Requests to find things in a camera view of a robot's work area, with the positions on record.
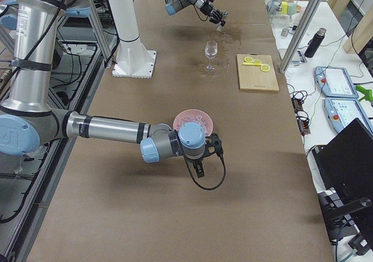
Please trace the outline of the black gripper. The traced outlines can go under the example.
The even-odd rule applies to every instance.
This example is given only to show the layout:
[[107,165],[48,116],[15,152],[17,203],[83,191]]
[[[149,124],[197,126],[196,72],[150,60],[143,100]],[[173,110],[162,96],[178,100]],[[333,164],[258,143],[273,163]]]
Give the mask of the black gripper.
[[210,17],[210,22],[214,24],[219,24],[221,22],[222,14],[219,10],[214,10],[212,3],[206,0],[200,7],[200,11],[205,15]]
[[186,163],[187,164],[192,164],[194,165],[196,174],[198,178],[202,178],[205,176],[205,172],[203,169],[203,160],[205,158],[210,157],[210,154],[202,154],[201,156],[199,155],[186,155]]

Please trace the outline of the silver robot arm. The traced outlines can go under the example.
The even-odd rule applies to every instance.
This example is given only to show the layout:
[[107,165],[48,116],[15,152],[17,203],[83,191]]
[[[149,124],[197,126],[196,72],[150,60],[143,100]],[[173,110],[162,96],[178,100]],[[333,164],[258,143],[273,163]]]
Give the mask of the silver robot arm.
[[195,10],[199,10],[206,16],[209,22],[218,24],[221,27],[225,26],[223,12],[215,9],[213,6],[214,0],[165,0],[165,8],[167,13],[172,16],[188,6],[193,6]]
[[48,105],[52,59],[61,16],[87,17],[90,0],[16,0],[15,50],[8,98],[1,102],[1,151],[22,155],[43,143],[80,136],[140,145],[146,162],[182,156],[191,176],[204,175],[212,143],[189,122],[180,130],[124,119],[81,115]]

